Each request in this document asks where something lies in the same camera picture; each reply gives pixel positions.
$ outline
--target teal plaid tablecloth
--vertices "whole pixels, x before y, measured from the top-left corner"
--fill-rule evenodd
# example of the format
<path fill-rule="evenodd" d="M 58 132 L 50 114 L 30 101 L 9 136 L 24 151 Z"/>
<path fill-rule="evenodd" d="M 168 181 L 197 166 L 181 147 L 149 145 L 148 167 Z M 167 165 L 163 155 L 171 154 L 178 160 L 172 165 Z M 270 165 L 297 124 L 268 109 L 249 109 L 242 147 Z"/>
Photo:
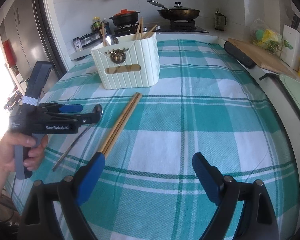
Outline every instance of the teal plaid tablecloth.
<path fill-rule="evenodd" d="M 80 139 L 56 172 L 53 164 L 77 135 L 50 135 L 46 158 L 31 179 L 18 181 L 13 201 L 21 212 L 32 183 L 60 181 L 86 164 L 139 91 L 143 93 L 82 211 L 98 239 L 199 239 L 216 206 L 191 164 L 202 152 L 211 165 L 238 181 L 262 179 L 269 191 L 281 239 L 296 228 L 299 183 L 287 139 L 266 95 L 217 44 L 158 42 L 160 79 L 153 87 L 105 90 L 94 62 L 77 65 L 43 101 L 100 103 L 101 122 Z M 11 190 L 13 174 L 7 183 Z M 228 230 L 234 234 L 242 203 Z M 71 239 L 56 204 L 66 239 Z"/>

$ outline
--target wooden cutting board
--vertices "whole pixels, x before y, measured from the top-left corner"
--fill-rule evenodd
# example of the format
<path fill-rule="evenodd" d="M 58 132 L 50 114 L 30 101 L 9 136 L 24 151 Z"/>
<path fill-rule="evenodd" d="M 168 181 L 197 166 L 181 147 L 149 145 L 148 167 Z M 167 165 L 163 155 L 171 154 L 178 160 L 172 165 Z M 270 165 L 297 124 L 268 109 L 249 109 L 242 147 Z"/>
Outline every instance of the wooden cutting board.
<path fill-rule="evenodd" d="M 293 73 L 293 70 L 283 65 L 277 56 L 271 55 L 266 50 L 245 41 L 230 38 L 228 38 L 228 41 L 250 57 L 259 67 L 296 79 L 297 72 Z"/>

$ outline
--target pot lid knob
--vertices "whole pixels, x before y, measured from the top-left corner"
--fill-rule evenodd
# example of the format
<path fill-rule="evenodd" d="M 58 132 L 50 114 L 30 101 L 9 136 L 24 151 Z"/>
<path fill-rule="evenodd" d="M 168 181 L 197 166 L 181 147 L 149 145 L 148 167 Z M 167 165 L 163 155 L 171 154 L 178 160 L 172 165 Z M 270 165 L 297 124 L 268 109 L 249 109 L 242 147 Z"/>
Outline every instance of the pot lid knob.
<path fill-rule="evenodd" d="M 175 4 L 177 5 L 175 7 L 182 7 L 182 6 L 180 6 L 181 2 L 175 2 Z"/>

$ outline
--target refrigerator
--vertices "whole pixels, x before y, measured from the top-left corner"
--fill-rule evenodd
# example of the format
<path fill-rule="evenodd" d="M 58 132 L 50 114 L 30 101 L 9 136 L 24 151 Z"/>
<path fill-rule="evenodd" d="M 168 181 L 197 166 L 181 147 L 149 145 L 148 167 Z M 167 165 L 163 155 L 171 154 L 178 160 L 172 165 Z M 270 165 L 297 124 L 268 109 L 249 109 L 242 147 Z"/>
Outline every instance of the refrigerator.
<path fill-rule="evenodd" d="M 30 77 L 37 60 L 54 64 L 54 69 L 42 90 L 43 96 L 66 73 L 51 35 L 43 0 L 15 0 L 3 24 L 5 34 L 2 36 L 2 42 L 9 40 L 22 82 Z"/>

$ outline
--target orange pot lid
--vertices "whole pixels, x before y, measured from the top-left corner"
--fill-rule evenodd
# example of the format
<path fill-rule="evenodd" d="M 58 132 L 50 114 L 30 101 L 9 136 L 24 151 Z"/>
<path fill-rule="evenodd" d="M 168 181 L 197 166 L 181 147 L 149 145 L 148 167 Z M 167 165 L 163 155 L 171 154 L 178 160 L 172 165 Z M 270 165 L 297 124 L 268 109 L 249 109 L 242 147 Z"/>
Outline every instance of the orange pot lid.
<path fill-rule="evenodd" d="M 136 12 L 136 11 L 128 11 L 128 9 L 123 9 L 123 10 L 120 10 L 120 13 L 117 13 L 114 16 L 122 15 L 122 14 L 126 14 L 126 13 L 132 13 L 132 12 Z"/>

